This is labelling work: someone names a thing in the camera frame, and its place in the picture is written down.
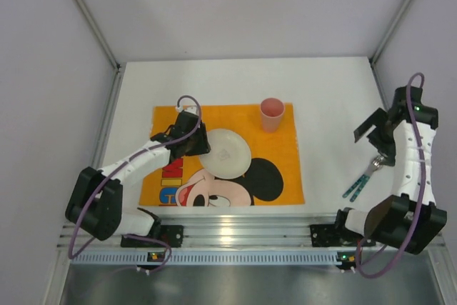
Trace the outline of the silver fork teal handle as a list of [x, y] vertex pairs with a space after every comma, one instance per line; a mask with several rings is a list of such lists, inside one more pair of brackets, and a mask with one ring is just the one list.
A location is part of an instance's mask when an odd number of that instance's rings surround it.
[[359, 194], [362, 192], [365, 185], [370, 180], [371, 176], [375, 171], [378, 171], [385, 161], [385, 157], [382, 155], [378, 155], [375, 157], [371, 163], [367, 166], [366, 170], [362, 173], [362, 175], [354, 182], [354, 184], [343, 194], [343, 198], [347, 198], [349, 196], [349, 201], [354, 202]]

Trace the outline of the cream round plate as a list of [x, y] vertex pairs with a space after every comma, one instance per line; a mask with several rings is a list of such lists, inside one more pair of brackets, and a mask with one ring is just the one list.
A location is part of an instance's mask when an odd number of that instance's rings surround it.
[[199, 156], [207, 172], [220, 179], [235, 179], [246, 173], [251, 165], [251, 150], [245, 139], [228, 129], [207, 133], [210, 152]]

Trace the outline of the pink plastic cup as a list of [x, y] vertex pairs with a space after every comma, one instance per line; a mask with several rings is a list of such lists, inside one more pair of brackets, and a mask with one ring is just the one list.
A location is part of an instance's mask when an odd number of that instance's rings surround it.
[[275, 132], [285, 112], [284, 103], [277, 98], [264, 99], [260, 104], [261, 125], [265, 132]]

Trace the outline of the orange Mickey Mouse placemat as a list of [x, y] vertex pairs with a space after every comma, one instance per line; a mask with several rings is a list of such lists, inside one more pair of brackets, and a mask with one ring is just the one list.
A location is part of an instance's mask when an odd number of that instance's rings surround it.
[[258, 104], [203, 106], [207, 130], [228, 129], [249, 145], [251, 165], [240, 177], [211, 175], [196, 156], [177, 159], [149, 174], [141, 206], [298, 206], [305, 203], [293, 106], [287, 104], [277, 131], [261, 127]]

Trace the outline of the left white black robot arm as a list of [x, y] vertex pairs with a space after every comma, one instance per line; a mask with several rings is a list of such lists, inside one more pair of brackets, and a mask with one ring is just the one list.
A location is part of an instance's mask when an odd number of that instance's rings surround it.
[[211, 150], [200, 111], [191, 106], [179, 112], [165, 133], [151, 137], [140, 149], [99, 170], [80, 172], [65, 217], [99, 241], [114, 235], [152, 236], [159, 218], [127, 206], [127, 192], [158, 169], [185, 156]]

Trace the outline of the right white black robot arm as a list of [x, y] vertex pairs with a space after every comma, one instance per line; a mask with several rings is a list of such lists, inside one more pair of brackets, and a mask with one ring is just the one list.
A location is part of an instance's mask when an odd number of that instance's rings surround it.
[[367, 238], [400, 248], [409, 229], [414, 232], [405, 251], [417, 255], [446, 225], [447, 213], [436, 206], [431, 186], [431, 149], [438, 128], [438, 110], [421, 102], [420, 87], [399, 87], [389, 110], [375, 110], [353, 135], [367, 136], [393, 167], [391, 193], [368, 211], [338, 211], [335, 229], [346, 241]]

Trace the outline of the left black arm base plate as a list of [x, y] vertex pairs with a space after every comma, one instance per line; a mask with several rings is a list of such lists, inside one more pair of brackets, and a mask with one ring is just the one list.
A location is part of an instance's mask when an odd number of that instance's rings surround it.
[[[171, 248], [179, 248], [184, 238], [184, 227], [180, 225], [160, 225], [152, 229], [152, 234], [148, 238], [156, 239], [168, 244]], [[138, 239], [121, 238], [121, 247], [123, 248], [163, 248], [158, 243], [142, 241]]]

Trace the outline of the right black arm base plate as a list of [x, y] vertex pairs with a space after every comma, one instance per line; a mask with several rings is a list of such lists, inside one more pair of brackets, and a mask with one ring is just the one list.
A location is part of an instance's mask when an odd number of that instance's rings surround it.
[[312, 224], [309, 226], [313, 248], [356, 247], [362, 239], [358, 234], [339, 231], [334, 224]]

